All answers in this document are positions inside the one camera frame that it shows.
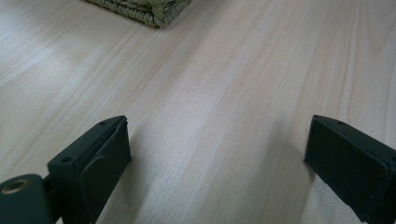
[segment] light wood surface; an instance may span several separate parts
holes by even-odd
[[[164,30],[0,0],[0,181],[126,115],[99,223],[360,223],[304,150],[314,114],[396,148],[395,24],[394,0],[194,0]]]

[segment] woven fabric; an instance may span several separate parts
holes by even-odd
[[[166,27],[191,0],[86,0],[147,25]]]

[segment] table surface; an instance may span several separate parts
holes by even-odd
[[[99,223],[360,223],[304,151],[314,114],[396,148],[395,24],[394,0],[194,0],[166,29],[0,0],[0,180],[126,115]]]

